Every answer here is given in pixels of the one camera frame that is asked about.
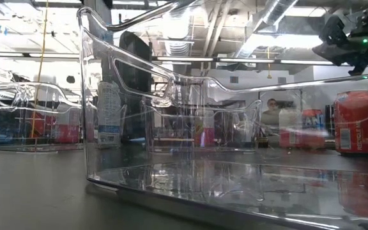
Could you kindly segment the black table mat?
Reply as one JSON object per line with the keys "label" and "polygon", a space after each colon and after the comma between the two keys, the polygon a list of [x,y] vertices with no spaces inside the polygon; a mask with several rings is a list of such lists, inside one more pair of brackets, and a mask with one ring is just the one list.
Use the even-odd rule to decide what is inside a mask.
{"label": "black table mat", "polygon": [[0,151],[0,230],[368,230],[368,157]]}

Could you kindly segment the person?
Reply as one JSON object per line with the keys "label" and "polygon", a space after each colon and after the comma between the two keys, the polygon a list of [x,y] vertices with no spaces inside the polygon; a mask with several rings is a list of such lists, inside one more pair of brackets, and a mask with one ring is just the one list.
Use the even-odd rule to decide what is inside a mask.
{"label": "person", "polygon": [[261,122],[268,126],[278,126],[280,109],[277,101],[273,98],[269,99],[267,101],[267,108],[261,115]]}

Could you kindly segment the black room divider panel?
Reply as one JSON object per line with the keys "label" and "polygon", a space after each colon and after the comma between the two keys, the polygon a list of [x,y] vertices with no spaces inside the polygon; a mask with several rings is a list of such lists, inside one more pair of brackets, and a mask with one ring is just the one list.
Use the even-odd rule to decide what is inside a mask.
{"label": "black room divider panel", "polygon": [[149,93],[151,88],[151,74],[144,71],[144,65],[138,59],[150,60],[151,49],[136,34],[125,31],[120,36],[119,47],[133,56],[128,56],[126,61],[117,62],[119,73],[129,89],[123,96],[123,103],[127,104],[123,142],[130,142],[145,136],[145,121],[142,117],[143,93]]}

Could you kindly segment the red bottle white cap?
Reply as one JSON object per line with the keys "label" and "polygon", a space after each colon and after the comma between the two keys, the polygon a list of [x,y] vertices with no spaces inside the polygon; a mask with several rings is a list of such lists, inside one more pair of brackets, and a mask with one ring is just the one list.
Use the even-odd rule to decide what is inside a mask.
{"label": "red bottle white cap", "polygon": [[282,148],[300,146],[299,131],[302,127],[302,113],[298,109],[285,108],[279,112],[279,144]]}
{"label": "red bottle white cap", "polygon": [[214,112],[198,109],[195,112],[194,142],[198,147],[210,147],[215,144]]}

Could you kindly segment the clear plastic bin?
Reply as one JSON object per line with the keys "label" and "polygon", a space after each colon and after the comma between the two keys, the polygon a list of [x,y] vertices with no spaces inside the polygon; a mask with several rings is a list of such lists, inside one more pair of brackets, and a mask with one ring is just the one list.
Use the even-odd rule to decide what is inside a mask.
{"label": "clear plastic bin", "polygon": [[87,178],[235,230],[368,230],[368,0],[77,12]]}
{"label": "clear plastic bin", "polygon": [[[85,144],[98,149],[121,146],[125,107],[121,108],[119,146],[102,148],[98,144],[97,106],[86,109],[77,95],[64,92],[55,84],[11,82],[0,84],[0,151],[43,153],[80,150]],[[79,141],[75,144],[55,142],[56,116],[69,108],[80,109]]]}
{"label": "clear plastic bin", "polygon": [[[184,105],[183,107],[154,107],[144,105],[146,149],[150,153],[178,152],[253,152],[257,149],[262,102],[248,106],[240,101],[226,105]],[[196,110],[214,112],[215,144],[198,147],[194,142]]]}

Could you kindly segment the red Fanta soda can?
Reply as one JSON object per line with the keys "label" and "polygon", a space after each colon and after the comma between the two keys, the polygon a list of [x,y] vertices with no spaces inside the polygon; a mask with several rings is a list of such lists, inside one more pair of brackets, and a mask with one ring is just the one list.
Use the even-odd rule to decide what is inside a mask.
{"label": "red Fanta soda can", "polygon": [[368,90],[337,93],[335,149],[341,155],[368,155]]}
{"label": "red Fanta soda can", "polygon": [[318,149],[325,145],[325,119],[319,109],[305,109],[302,112],[302,147]]}

